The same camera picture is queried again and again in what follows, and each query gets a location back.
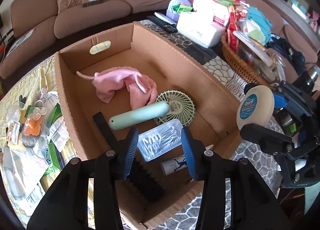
wicker basket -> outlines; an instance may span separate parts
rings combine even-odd
[[[247,83],[254,82],[259,85],[264,85],[272,88],[267,81],[260,77],[244,60],[242,60],[229,47],[227,42],[227,34],[221,37],[223,56],[228,62],[229,66]]]

metal bolt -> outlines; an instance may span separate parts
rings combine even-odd
[[[115,152],[114,150],[109,150],[109,151],[106,152],[106,155],[107,155],[108,157],[112,157],[112,156],[115,155],[115,154],[116,154],[116,152]]]
[[[71,163],[72,165],[76,165],[76,164],[78,164],[78,162],[79,162],[79,159],[78,159],[78,158],[72,158],[71,161],[70,161],[70,163]]]
[[[243,164],[243,165],[247,165],[249,163],[249,160],[246,159],[246,158],[241,158],[239,159],[240,163]]]
[[[290,152],[292,152],[292,146],[291,146],[291,144],[288,144],[287,145],[287,151],[290,153]]]
[[[208,156],[208,157],[211,157],[213,155],[213,151],[206,150],[206,151],[204,151],[204,155]]]
[[[298,182],[300,180],[300,174],[297,173],[295,176],[294,176],[294,181],[295,182]]]

large open cardboard box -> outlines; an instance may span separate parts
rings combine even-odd
[[[92,46],[110,40],[111,48],[95,55]],[[93,76],[115,66],[131,66],[148,75],[157,84],[158,93],[179,90],[193,100],[196,107],[190,129],[195,139],[205,146],[214,144],[214,151],[230,158],[241,142],[236,125],[238,100],[204,67],[177,46],[140,23],[130,23],[90,36],[55,55],[55,73],[62,114],[77,155],[82,160],[97,158],[110,149],[96,127],[92,116],[102,112],[111,116],[130,111],[129,93],[124,88],[115,93],[109,104],[96,96],[90,81],[81,79],[76,71]],[[136,127],[139,133],[156,127],[149,120]],[[125,138],[129,128],[114,131],[118,140]],[[117,182],[119,208],[132,228],[153,229],[173,216],[202,189],[202,182],[193,181],[187,169],[165,176],[160,162],[183,154],[181,146],[150,162],[144,162],[137,150],[137,159],[166,189],[155,203],[148,203],[128,182]]]

yellow plaid tablecloth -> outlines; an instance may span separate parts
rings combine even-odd
[[[25,75],[11,90],[6,94],[6,96],[0,101],[0,147],[6,145],[6,132],[5,132],[5,116],[7,109],[14,104],[18,99],[19,95],[23,95],[27,98],[26,106],[31,104],[32,99],[41,91],[42,86],[46,84],[48,86],[47,90],[56,90],[56,78],[54,69],[54,58],[50,57],[47,60],[40,63],[33,70],[31,70],[27,75]],[[72,158],[77,157],[76,151],[73,148],[72,142],[68,140],[64,149],[61,152],[65,164],[67,164]],[[6,179],[3,163],[0,162],[0,172],[3,179],[4,187],[11,202],[11,205],[16,212],[19,220],[24,227],[27,227],[27,223],[32,215],[36,205],[32,206],[32,202],[29,202],[30,196],[22,201],[15,200],[10,192],[8,181]],[[59,172],[50,173],[43,176],[40,180],[41,186],[37,186],[42,190],[46,191],[52,182],[56,179]],[[89,227],[95,228],[94,225],[94,214],[93,214],[93,181],[89,181],[88,189],[88,224]]]

orange silicone toy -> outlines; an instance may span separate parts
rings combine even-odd
[[[33,136],[38,136],[40,133],[40,129],[41,129],[41,123],[43,120],[43,115],[40,117],[40,119],[38,121],[34,121],[34,120],[30,120],[29,124],[31,122],[31,126],[33,128],[31,128],[31,126],[26,126],[26,129],[24,131],[24,135],[30,135],[32,134]]]

